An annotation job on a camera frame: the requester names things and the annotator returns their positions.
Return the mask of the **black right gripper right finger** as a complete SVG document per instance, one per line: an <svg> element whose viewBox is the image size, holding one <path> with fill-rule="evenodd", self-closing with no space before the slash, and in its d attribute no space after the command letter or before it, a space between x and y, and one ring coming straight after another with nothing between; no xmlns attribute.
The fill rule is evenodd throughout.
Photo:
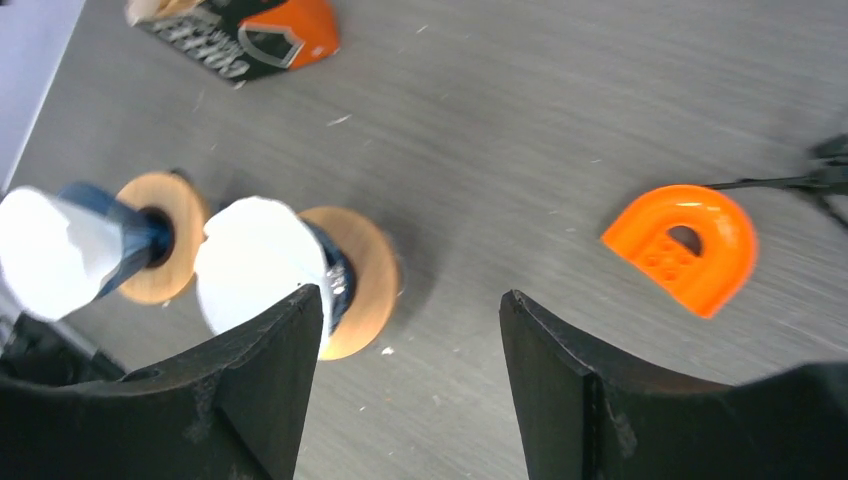
<svg viewBox="0 0 848 480"><path fill-rule="evenodd" d="M522 292L500 327L532 479L843 479L847 366L725 385L642 360Z"/></svg>

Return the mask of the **wooden ring dripper stand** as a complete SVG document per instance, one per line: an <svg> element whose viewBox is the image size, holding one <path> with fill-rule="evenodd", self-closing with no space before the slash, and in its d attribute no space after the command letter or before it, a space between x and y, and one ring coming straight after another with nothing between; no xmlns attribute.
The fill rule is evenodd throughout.
<svg viewBox="0 0 848 480"><path fill-rule="evenodd" d="M128 182L117 194L142 214L154 232L149 263L124 281L120 293L143 305L181 295L194 280L194 262L210 217L206 200L177 171L155 171Z"/></svg>

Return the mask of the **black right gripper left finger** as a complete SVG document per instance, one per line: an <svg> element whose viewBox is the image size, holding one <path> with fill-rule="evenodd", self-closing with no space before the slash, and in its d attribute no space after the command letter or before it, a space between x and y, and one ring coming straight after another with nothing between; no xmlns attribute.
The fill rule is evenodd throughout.
<svg viewBox="0 0 848 480"><path fill-rule="evenodd" d="M5 479L290 479L322 306L307 285L250 321L116 381L1 374Z"/></svg>

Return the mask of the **orange coffee filter box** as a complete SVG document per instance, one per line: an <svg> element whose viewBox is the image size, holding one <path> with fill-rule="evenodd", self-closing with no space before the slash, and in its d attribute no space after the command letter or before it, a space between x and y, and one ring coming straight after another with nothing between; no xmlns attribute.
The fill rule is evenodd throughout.
<svg viewBox="0 0 848 480"><path fill-rule="evenodd" d="M340 49L334 8L322 0L128 1L125 17L235 85Z"/></svg>

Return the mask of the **white paper coffee filter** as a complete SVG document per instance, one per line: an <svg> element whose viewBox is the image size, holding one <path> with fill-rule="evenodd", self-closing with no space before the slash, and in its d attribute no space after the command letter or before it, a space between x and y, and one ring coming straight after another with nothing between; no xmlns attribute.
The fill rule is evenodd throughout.
<svg viewBox="0 0 848 480"><path fill-rule="evenodd" d="M317 237L285 203L239 199L204 226L195 259L196 293L210 330L220 335L266 311L304 285L319 287L319 352L329 345L332 290Z"/></svg>

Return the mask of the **blue glass dripper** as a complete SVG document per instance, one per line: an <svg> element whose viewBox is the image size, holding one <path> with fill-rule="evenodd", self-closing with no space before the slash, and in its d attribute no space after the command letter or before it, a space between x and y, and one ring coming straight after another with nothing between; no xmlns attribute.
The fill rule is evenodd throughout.
<svg viewBox="0 0 848 480"><path fill-rule="evenodd" d="M120 262L95 299L111 293L136 273L162 265L171 255L175 239L173 223L158 207L136 209L88 182L71 183L58 197L119 227Z"/></svg>
<svg viewBox="0 0 848 480"><path fill-rule="evenodd" d="M324 229L310 221L305 221L305 224L320 243L327 264L325 277L329 281L332 307L329 334L332 335L355 298L355 270L348 256Z"/></svg>

